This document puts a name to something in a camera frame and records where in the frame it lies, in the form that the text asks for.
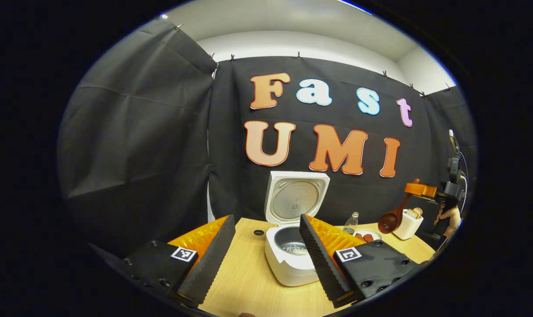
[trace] wooden table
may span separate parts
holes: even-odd
[[[206,300],[198,309],[220,317],[238,317],[240,313],[252,313],[257,317],[315,317],[349,307],[333,308],[319,281],[298,287],[278,282],[265,255],[266,234],[254,234],[257,229],[267,232],[271,227],[275,225],[246,218],[236,224],[228,253]],[[376,223],[359,225],[357,229],[378,232]],[[416,236],[406,241],[392,233],[382,237],[384,242],[417,263],[427,261],[434,254],[434,250]]]

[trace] white rice cooker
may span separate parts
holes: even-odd
[[[265,254],[274,275],[286,286],[319,280],[300,236],[300,215],[315,217],[329,177],[325,173],[271,171],[265,199],[266,221],[277,226],[266,231]]]

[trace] water bottle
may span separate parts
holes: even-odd
[[[359,213],[355,211],[353,213],[353,216],[347,220],[347,223],[345,223],[345,226],[343,227],[343,231],[346,233],[349,233],[349,235],[353,235],[355,233],[355,230],[357,230],[357,225],[359,224]]]

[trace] wooden spoon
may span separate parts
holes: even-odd
[[[416,178],[414,179],[413,183],[419,184],[421,183],[421,179]],[[399,207],[390,212],[385,213],[382,218],[380,218],[380,220],[378,221],[378,229],[380,230],[380,232],[385,234],[390,233],[400,226],[403,218],[403,207],[406,205],[406,203],[412,196],[413,194],[408,193]]]

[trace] small white container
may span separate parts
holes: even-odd
[[[392,233],[401,240],[407,240],[415,235],[415,231],[417,231],[422,222],[423,217],[415,219],[407,214],[407,209],[404,209],[402,223]]]

